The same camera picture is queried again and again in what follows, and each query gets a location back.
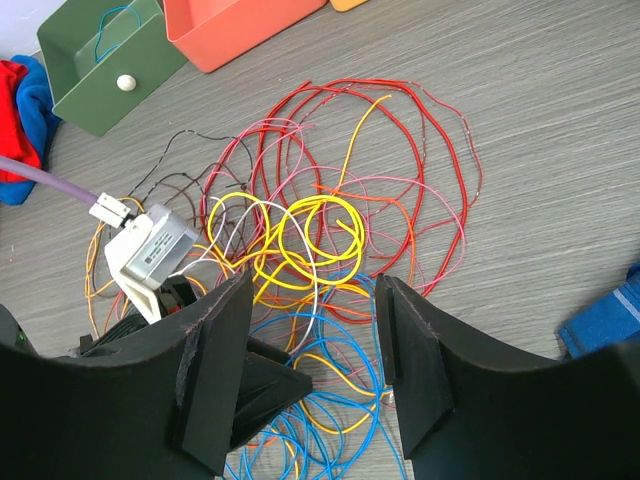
white connector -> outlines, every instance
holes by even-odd
[[[124,203],[106,193],[102,193],[89,209],[91,215],[114,228],[120,228],[130,212],[131,209]]]

green drawer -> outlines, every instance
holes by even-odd
[[[164,13],[157,0],[129,4],[105,19],[96,62],[100,20],[122,0],[67,0],[38,30],[51,84],[53,111],[87,132],[101,136],[185,64],[167,40]],[[121,90],[117,80],[130,75],[136,87]]]

orange box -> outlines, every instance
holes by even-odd
[[[356,8],[358,5],[362,5],[367,0],[331,0],[333,8],[339,12],[346,12],[352,8]]]
[[[327,0],[164,0],[167,38],[208,73],[323,7]]]

white plastic bracket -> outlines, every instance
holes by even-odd
[[[144,214],[138,215],[104,247],[111,276],[150,324],[162,318],[158,298],[152,289],[125,275],[123,269],[144,245],[152,229],[153,221]]]
[[[131,209],[124,203],[104,192],[89,209],[91,215],[115,228],[122,226],[130,212]]]

blue wire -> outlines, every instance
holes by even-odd
[[[130,7],[129,5],[122,5],[121,7],[115,7],[115,8],[112,8],[111,10],[107,10],[102,15],[102,18],[100,19],[100,28],[98,29],[98,39],[96,40],[96,46],[93,48],[93,58],[95,59],[96,63],[100,63],[104,59],[104,57],[109,55],[112,51],[114,51],[116,48],[120,46],[119,43],[112,45],[107,49],[106,52],[104,52],[102,55],[98,57],[98,45],[100,45],[100,40],[102,40],[102,32],[104,31],[105,20],[112,13],[120,12],[122,10],[130,10],[131,12],[135,13],[136,17],[138,17],[138,28],[142,26],[142,18],[140,17],[140,14],[135,8]]]
[[[344,273],[345,272],[338,272],[332,277],[335,277],[338,275],[344,275]],[[391,439],[388,432],[382,425],[382,422],[380,421],[380,411],[382,407],[382,402],[380,397],[382,393],[389,392],[391,389],[385,388],[386,385],[384,382],[384,372],[382,370],[382,355],[380,352],[380,346],[378,342],[377,322],[376,322],[376,316],[375,316],[375,304],[373,301],[374,282],[369,277],[362,274],[355,275],[354,279],[369,294],[369,304],[371,308],[371,318],[372,318],[371,326],[372,326],[372,335],[374,339],[373,344],[375,348],[375,355],[376,355],[376,361],[379,367],[378,368],[379,372],[376,372],[376,369],[373,368],[371,361],[368,359],[366,353],[364,352],[362,347],[360,347],[360,345],[355,340],[355,338],[341,325],[324,316],[324,308],[322,307],[319,308],[316,315],[311,315],[310,313],[304,313],[304,312],[301,312],[298,314],[281,315],[279,317],[276,317],[272,320],[269,320],[261,324],[257,328],[253,329],[251,333],[255,334],[256,332],[259,332],[260,330],[268,327],[269,325],[273,325],[274,323],[281,322],[283,320],[291,320],[293,317],[298,317],[298,318],[313,317],[315,319],[314,328],[312,330],[314,340],[308,345],[305,345],[303,348],[301,348],[297,352],[297,354],[292,358],[289,364],[291,364],[291,362],[295,360],[295,358],[301,355],[302,353],[308,352],[314,348],[319,348],[322,351],[322,353],[325,355],[325,357],[333,365],[335,365],[336,368],[343,371],[343,373],[347,373],[349,370],[343,365],[340,365],[335,360],[335,358],[329,353],[328,344],[339,343],[352,348],[355,351],[355,353],[361,358],[362,363],[365,367],[365,370],[367,371],[368,375],[371,377],[371,380],[373,383],[372,388],[367,388],[363,386],[360,386],[360,388],[373,394],[374,395],[373,399],[367,399],[366,401],[363,401],[363,402],[356,402],[347,397],[337,395],[332,392],[314,392],[308,395],[305,401],[308,402],[310,405],[313,405],[314,408],[317,408],[319,411],[321,411],[329,419],[329,422],[335,427],[335,429],[340,432],[341,432],[341,428],[340,428],[339,422],[329,412],[329,410],[322,405],[323,403],[328,405],[336,405],[341,408],[354,408],[357,410],[366,411],[367,414],[371,416],[372,421],[367,431],[367,434],[365,436],[365,439],[363,440],[362,444],[358,448],[357,452],[353,456],[351,456],[351,458],[342,460],[342,457],[344,456],[344,453],[345,453],[344,450],[345,450],[346,444],[344,441],[344,435],[340,433],[339,435],[340,446],[335,454],[330,454],[329,449],[327,448],[327,444],[323,439],[323,432],[320,432],[317,428],[315,428],[315,426],[310,422],[306,414],[303,412],[300,405],[297,404],[297,405],[294,405],[289,411],[285,411],[281,413],[272,422],[271,426],[275,428],[278,431],[278,433],[274,433],[272,431],[262,432],[264,434],[264,438],[262,439],[260,445],[258,446],[258,448],[256,449],[256,451],[254,452],[253,456],[249,461],[247,461],[248,450],[245,449],[245,452],[243,453],[243,456],[241,457],[240,464],[239,464],[240,476],[236,476],[235,473],[231,470],[230,466],[227,465],[227,468],[230,474],[233,476],[234,480],[243,480],[245,478],[245,476],[242,475],[242,466],[245,466],[245,470],[247,471],[246,476],[248,478],[253,478],[251,474],[251,469],[253,468],[255,460],[261,453],[264,447],[266,438],[273,437],[273,436],[281,438],[283,441],[283,444],[285,441],[288,441],[291,443],[291,445],[295,446],[296,453],[293,459],[291,458],[290,455],[288,455],[289,453],[288,449],[286,449],[285,447],[286,449],[284,451],[285,460],[283,463],[283,475],[281,478],[285,478],[287,475],[290,474],[291,469],[295,464],[295,461],[300,457],[300,459],[302,460],[302,467],[300,468],[301,479],[307,478],[307,475],[309,473],[309,468],[311,464],[313,464],[313,465],[319,466],[322,469],[319,474],[313,477],[314,480],[320,479],[320,478],[328,478],[329,480],[340,480],[347,474],[349,469],[371,446],[374,435],[377,432],[378,428],[382,432],[382,435],[385,441],[389,444],[389,447],[391,448],[391,451],[398,465],[398,470],[400,471],[400,475],[402,479],[406,480],[407,476],[404,469],[404,463],[401,459],[400,454],[398,453],[398,449],[393,444],[393,440]],[[325,293],[323,297],[323,301],[321,303],[324,303],[324,304],[328,303],[328,300],[330,299],[330,296],[332,295],[334,289],[335,287],[332,287]],[[335,328],[337,330],[336,335],[327,337],[325,335],[326,325],[329,325]],[[297,429],[291,423],[292,421],[299,422],[301,426],[301,431],[302,431],[301,434],[297,431]],[[283,428],[280,428],[277,426],[278,422],[280,422],[283,425]],[[319,458],[316,458],[310,451],[310,447],[312,445],[315,445],[317,447],[318,452],[320,454]]]

